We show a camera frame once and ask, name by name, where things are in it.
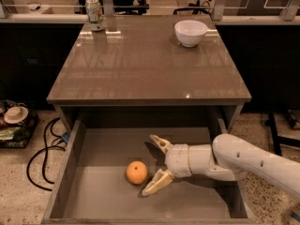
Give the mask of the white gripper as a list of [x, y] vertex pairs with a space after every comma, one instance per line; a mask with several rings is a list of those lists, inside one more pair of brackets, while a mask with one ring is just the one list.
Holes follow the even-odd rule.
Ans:
[[189, 146], [187, 144], [172, 145], [169, 141], [151, 134], [150, 139], [156, 147], [162, 151], [165, 156], [166, 171], [159, 169], [153, 176], [153, 179], [142, 190], [143, 196], [155, 194], [162, 188], [168, 186], [174, 179], [190, 177], [189, 168]]

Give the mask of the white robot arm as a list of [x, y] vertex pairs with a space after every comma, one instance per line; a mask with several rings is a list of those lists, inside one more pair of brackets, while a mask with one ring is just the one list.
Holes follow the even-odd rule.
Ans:
[[269, 184], [300, 200], [300, 163], [262, 150], [231, 134], [220, 134], [210, 144], [188, 145], [152, 135], [150, 139], [165, 155], [165, 171], [158, 170], [142, 190], [152, 195], [175, 178], [204, 175], [219, 181], [238, 181], [245, 172], [253, 173]]

